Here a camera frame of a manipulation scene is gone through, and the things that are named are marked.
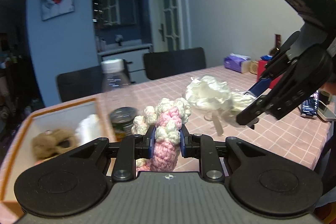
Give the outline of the black dining chair right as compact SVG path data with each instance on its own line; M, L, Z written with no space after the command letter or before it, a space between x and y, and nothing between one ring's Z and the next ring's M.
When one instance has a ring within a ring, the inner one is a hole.
M157 80L206 68L202 47L187 50L146 53L143 55L146 77Z

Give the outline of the black dining chair left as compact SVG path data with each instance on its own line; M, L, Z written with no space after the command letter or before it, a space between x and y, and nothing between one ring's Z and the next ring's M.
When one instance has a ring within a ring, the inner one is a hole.
M58 75L56 83L61 101L67 102L102 93L103 78L101 65Z

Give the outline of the brown plush toy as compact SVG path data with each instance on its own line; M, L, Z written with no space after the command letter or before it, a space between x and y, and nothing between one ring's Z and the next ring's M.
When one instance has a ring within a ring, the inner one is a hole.
M47 130L34 137L31 147L35 159L45 160L66 153L79 144L76 134L66 128Z

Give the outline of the clear plastic water bottle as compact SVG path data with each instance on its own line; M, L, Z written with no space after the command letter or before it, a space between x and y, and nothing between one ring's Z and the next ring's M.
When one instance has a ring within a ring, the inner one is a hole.
M121 141L131 135L134 118L138 115L136 97L125 73L123 59L102 61L101 67L104 74L102 101L115 138Z

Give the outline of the white plastic wrap flower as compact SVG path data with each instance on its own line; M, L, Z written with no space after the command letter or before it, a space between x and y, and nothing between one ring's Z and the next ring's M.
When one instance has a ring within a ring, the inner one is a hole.
M212 122L219 136L228 125L240 127L236 116L247 108L256 97L229 87L211 75L193 78L185 90L185 99L194 110L204 114L206 121Z

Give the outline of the purple tissue pack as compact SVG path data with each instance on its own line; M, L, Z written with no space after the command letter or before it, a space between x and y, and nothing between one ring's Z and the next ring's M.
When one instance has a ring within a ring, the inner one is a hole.
M247 73L249 72L251 58L249 56L230 53L227 57L224 58L223 63L226 69L239 73Z

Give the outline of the white glass door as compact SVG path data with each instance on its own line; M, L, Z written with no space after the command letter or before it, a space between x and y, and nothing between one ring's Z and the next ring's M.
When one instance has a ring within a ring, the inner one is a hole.
M149 0L151 42L155 52L190 46L186 0Z

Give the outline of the orange white storage box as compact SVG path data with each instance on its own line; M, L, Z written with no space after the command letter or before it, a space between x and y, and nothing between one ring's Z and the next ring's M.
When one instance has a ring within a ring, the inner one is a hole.
M1 165L1 223L14 223L23 214L14 195L15 180L22 172L99 137L116 140L98 95L30 114Z

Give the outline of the white sideboard cabinet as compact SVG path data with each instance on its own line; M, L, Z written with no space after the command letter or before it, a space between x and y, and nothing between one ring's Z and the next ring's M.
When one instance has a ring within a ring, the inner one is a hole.
M105 51L99 52L98 59L99 61L123 59L126 62L124 67L129 73L132 84L140 84L149 81L145 73L143 55L152 51L153 46L151 43L137 43L131 46L119 46L116 44Z

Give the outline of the pink white crochet toy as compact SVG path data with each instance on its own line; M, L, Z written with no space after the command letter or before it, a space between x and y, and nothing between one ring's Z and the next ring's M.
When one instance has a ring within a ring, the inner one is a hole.
M147 106L143 115L133 120L131 133L145 135L150 126L154 126L154 152L151 159L137 159L137 172L171 172L175 169L180 153L182 126L191 115L191 107L186 99L162 98L157 106Z

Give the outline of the smartphone on table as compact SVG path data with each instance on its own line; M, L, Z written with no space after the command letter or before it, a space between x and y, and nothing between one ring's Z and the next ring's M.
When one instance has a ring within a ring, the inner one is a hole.
M302 117L314 118L317 115L319 102L319 92L314 92L300 106L300 114Z

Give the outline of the pink checkered tablecloth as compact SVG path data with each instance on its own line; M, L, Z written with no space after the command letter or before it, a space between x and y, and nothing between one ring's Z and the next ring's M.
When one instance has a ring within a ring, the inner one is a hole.
M330 124L318 118L302 117L293 110L281 119L260 114L254 128L236 122L238 109L242 107L244 92L256 82L251 73L237 73L223 67L213 67L180 75L152 80L133 86L135 107L142 111L146 106L155 106L162 98L174 99L185 94L193 79L205 75L224 81L239 97L233 109L227 107L219 119L223 136L236 136L264 149L275 152L299 164L314 168L327 141ZM21 124L1 165L1 223L13 223L22 211L14 196L17 177L36 163L31 141L41 132L65 127L76 129L79 123L91 114L100 119L101 135L114 140L108 112L100 94L60 103L31 113Z

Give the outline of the black dining chair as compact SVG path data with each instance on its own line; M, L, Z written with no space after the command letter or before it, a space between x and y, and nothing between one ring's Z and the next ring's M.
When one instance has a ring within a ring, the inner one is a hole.
M103 78L101 65L58 75L56 83L61 101L67 102L102 93Z
M187 50L146 53L143 55L146 77L157 80L206 68L202 47Z

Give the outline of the red box on table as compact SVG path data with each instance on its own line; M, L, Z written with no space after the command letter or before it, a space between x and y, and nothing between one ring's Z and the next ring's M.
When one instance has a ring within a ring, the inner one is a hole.
M284 73L284 65L278 61L278 57L270 55L262 56L257 64L257 80L269 80L268 88L273 89Z

